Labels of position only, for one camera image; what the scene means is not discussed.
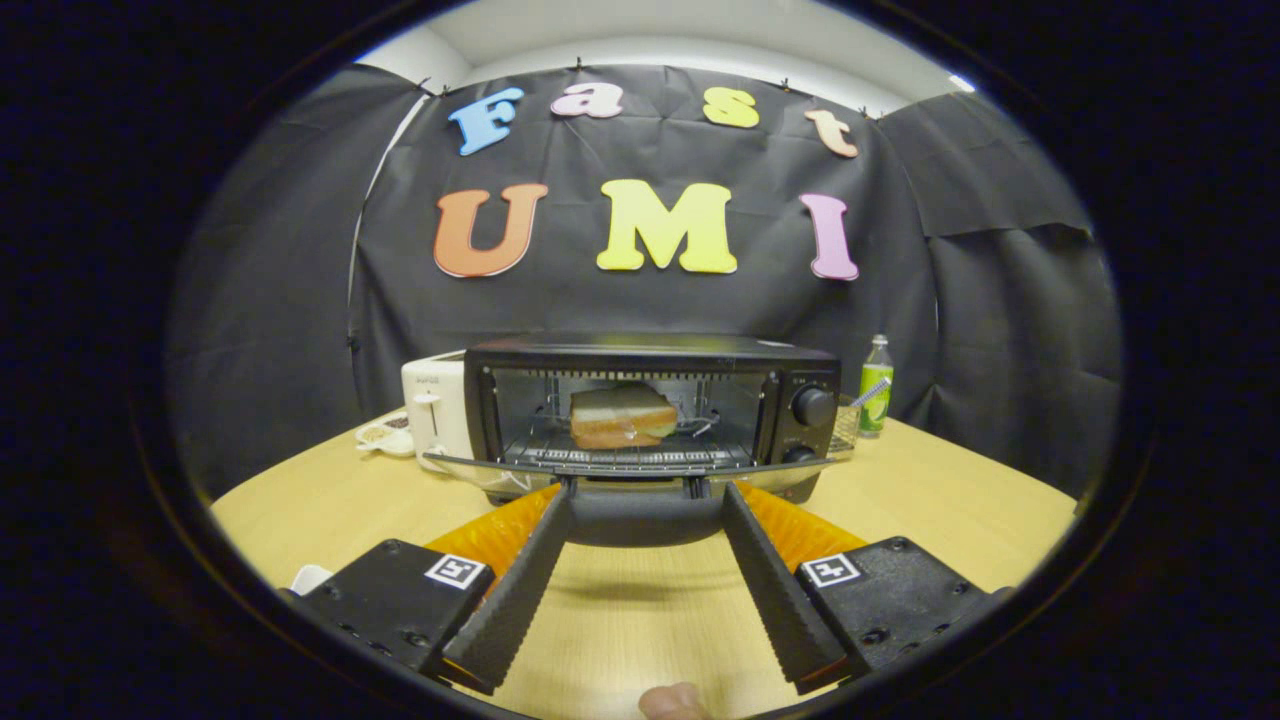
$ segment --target white toaster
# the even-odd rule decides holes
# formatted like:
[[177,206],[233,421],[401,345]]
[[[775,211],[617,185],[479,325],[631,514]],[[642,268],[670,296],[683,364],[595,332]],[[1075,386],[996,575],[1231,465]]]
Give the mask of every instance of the white toaster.
[[442,471],[424,457],[428,452],[474,459],[462,374],[465,355],[465,351],[457,350],[413,360],[401,368],[413,455],[419,465],[428,470]]

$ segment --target wooden table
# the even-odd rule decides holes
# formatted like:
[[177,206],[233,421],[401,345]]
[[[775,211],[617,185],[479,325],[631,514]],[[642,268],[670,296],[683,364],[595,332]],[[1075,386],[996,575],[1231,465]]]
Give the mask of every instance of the wooden table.
[[[860,439],[849,462],[823,473],[804,507],[868,542],[906,536],[991,591],[1036,569],[1071,524],[1075,501],[888,420],[879,438]],[[425,544],[490,510],[475,487],[411,457],[357,451],[352,433],[212,505],[273,587],[288,587],[306,564],[338,570],[385,538]],[[782,678],[723,533],[663,548],[567,544],[506,683],[484,700],[535,717],[640,719],[645,689],[680,680],[700,688],[716,717],[801,700]]]

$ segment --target yellow letter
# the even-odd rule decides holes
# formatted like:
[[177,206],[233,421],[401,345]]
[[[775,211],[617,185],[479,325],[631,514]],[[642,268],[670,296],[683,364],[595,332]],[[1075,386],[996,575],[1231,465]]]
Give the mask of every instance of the yellow letter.
[[754,128],[760,122],[760,114],[751,109],[755,97],[741,90],[728,87],[709,87],[703,94],[703,113],[707,119],[721,126]]
[[609,220],[609,246],[595,256],[605,270],[639,270],[644,254],[636,250],[636,233],[659,268],[671,264],[685,234],[689,243],[680,255],[680,266],[691,273],[732,273],[737,259],[728,251],[724,229],[727,187],[694,183],[669,211],[645,181],[609,181],[600,192],[613,199]]

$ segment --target blue letter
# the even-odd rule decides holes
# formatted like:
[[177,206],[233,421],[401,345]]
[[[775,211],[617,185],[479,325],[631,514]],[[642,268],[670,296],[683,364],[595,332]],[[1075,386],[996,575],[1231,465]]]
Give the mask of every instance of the blue letter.
[[470,155],[511,135],[511,128],[498,127],[495,123],[509,123],[516,119],[516,109],[512,108],[508,100],[520,100],[524,96],[524,90],[508,87],[502,92],[494,92],[484,100],[454,110],[449,115],[449,119],[457,120],[458,127],[462,128],[463,141],[462,149],[458,152]]

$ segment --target black cloth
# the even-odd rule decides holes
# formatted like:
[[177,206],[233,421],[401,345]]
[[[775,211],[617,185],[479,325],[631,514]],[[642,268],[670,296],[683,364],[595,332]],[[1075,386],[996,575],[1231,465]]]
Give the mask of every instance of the black cloth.
[[936,375],[911,423],[1079,497],[1106,469],[1123,377],[1115,287],[1083,204],[1041,146],[974,95],[879,124],[911,179],[938,282]]
[[356,218],[412,83],[353,65],[262,129],[175,277],[165,387],[187,473],[218,497],[365,418],[347,350]]
[[[564,118],[550,104],[581,82],[623,88],[614,118]],[[703,114],[710,87],[745,90],[760,122],[714,124]],[[451,113],[507,87],[520,87],[511,135],[461,156]],[[845,159],[818,138],[810,109],[829,109],[860,149]],[[672,208],[691,183],[732,191],[726,206],[732,274],[689,273],[652,259],[634,272],[605,272],[612,200],[600,186],[643,179]],[[525,258],[492,278],[458,279],[435,266],[436,200],[485,190],[472,238],[502,237],[511,184],[538,182]],[[841,199],[850,256],[860,277],[820,279],[813,223],[803,193]],[[637,247],[643,250],[640,241]],[[858,113],[797,92],[723,73],[620,65],[550,70],[481,83],[435,99],[413,118],[387,159],[361,223],[352,290],[358,338],[356,382],[371,413],[403,404],[399,366],[416,357],[543,329],[739,333],[838,355],[844,388],[856,392],[870,338],[893,338],[899,364],[893,402],[918,404],[937,354],[934,279],[901,160],[884,135]]]

